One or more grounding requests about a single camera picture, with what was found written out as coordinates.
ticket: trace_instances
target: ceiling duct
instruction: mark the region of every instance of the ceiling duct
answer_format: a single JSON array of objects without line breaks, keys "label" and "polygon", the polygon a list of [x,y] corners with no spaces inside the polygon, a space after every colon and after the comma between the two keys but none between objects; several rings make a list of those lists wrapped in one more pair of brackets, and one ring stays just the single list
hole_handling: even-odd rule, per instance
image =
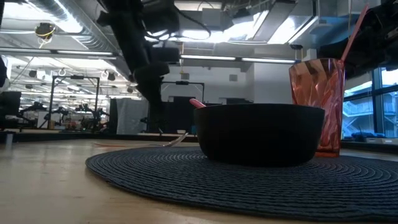
[{"label": "ceiling duct", "polygon": [[[38,11],[52,15],[52,22],[73,38],[96,52],[119,52],[117,46],[104,35],[98,25],[87,16],[83,9],[72,0],[26,0]],[[107,60],[129,75],[128,67],[122,58]]]},{"label": "ceiling duct", "polygon": [[268,41],[296,6],[296,0],[275,0],[253,40]]}]

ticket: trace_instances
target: desk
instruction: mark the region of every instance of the desk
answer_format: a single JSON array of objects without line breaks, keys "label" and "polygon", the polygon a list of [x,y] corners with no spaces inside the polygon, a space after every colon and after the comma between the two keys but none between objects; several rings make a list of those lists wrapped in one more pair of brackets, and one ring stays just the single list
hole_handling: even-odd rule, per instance
[{"label": "desk", "polygon": [[[85,159],[122,148],[93,143],[146,147],[159,142],[73,140],[0,145],[0,219],[12,224],[61,223],[306,223],[273,220],[158,202],[115,189],[85,167]],[[180,146],[197,146],[181,143]],[[344,150],[344,155],[398,161],[398,156]]]}]

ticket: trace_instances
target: ceiling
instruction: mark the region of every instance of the ceiling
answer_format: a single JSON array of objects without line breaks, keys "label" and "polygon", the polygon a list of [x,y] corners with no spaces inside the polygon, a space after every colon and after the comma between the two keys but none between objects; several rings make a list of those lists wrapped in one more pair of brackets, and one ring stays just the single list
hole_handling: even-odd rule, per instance
[{"label": "ceiling", "polygon": [[[1,52],[12,64],[11,81],[12,89],[29,91],[31,99],[46,98],[48,95],[40,95],[38,92],[49,93],[51,75],[66,72],[65,75],[84,75],[85,77],[100,78],[99,93],[101,98],[106,95],[127,95],[131,98],[139,98],[139,93],[127,93],[126,89],[131,84],[126,80],[129,70],[122,57],[121,50],[109,27],[101,27],[95,21],[104,9],[97,0],[57,0],[46,4],[46,0],[22,0],[23,4],[7,2],[4,10],[2,27],[0,30],[0,48],[13,49],[52,49],[73,50],[84,52],[111,52],[115,57],[100,59],[88,59],[88,57],[73,57],[55,55],[36,55],[21,50],[18,54]],[[175,5],[190,17],[202,21],[218,34],[227,34],[228,39],[220,41],[210,39],[186,40],[181,46],[176,42],[168,41],[168,47],[181,48],[186,55],[214,55],[230,57],[256,57],[256,58],[280,58],[301,59],[306,56],[308,48],[317,48],[320,44],[329,44],[346,37],[348,23],[354,24],[356,16],[365,2],[371,7],[380,4],[380,0],[363,0],[353,4],[349,20],[349,5],[345,0],[319,0],[320,4],[314,4],[312,0],[212,0],[209,5],[201,1],[178,0]],[[254,15],[253,22],[248,27],[233,29],[233,15],[240,9],[247,8]],[[41,22],[55,24],[55,31],[51,42],[43,45],[34,34],[35,27]],[[200,30],[201,27],[180,18],[180,28],[185,30]],[[288,41],[295,35],[300,35],[290,44],[299,44],[304,47],[303,53],[296,52],[289,47]],[[211,60],[184,60],[185,66],[201,67],[236,67],[245,72],[251,63],[248,62],[222,62]],[[37,71],[37,78],[29,76],[29,71]],[[115,73],[115,81],[109,81],[107,74]],[[65,79],[68,85],[80,85],[79,90],[68,88],[65,83],[56,87],[56,93],[75,94],[74,97],[91,98],[95,92],[92,82],[84,80]],[[27,83],[33,84],[33,88],[27,90]]]}]

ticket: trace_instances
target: pink straw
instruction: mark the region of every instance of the pink straw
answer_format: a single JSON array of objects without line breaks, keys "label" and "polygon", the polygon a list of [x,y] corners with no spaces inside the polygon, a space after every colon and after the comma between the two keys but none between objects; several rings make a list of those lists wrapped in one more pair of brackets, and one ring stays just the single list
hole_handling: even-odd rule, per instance
[{"label": "pink straw", "polygon": [[190,99],[189,102],[190,102],[193,106],[195,106],[196,108],[204,108],[204,107],[206,107],[206,105],[204,105],[203,103],[200,103],[200,101],[198,101],[198,100],[195,99],[195,98]]},{"label": "pink straw", "polygon": [[358,31],[359,31],[359,28],[361,27],[363,18],[365,17],[366,12],[368,11],[368,9],[369,9],[369,4],[366,4],[365,7],[364,7],[364,9],[362,9],[361,14],[359,15],[358,21],[357,21],[356,24],[355,24],[354,32],[353,32],[353,34],[351,35],[351,37],[349,37],[347,46],[346,46],[346,48],[344,49],[343,56],[341,56],[341,61],[342,61],[343,63],[345,62],[345,60],[346,60],[346,58],[347,58],[348,52],[349,52],[349,50],[350,50],[350,48],[351,48],[351,46],[352,46],[352,44],[353,44],[353,42],[354,42],[354,39],[355,39],[355,37],[356,37],[356,34],[357,34]]}]

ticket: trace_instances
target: table surface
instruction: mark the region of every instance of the table surface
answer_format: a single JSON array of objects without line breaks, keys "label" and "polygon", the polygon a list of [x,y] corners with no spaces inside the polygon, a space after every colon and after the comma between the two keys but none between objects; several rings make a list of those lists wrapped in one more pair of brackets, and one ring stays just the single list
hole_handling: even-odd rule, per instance
[{"label": "table surface", "polygon": [[[10,151],[0,145],[1,223],[306,223],[158,202],[111,187],[86,169],[85,160],[92,155],[149,144],[159,142],[27,142],[15,143]],[[352,150],[343,150],[342,154],[398,161],[398,156],[389,154]]]}]

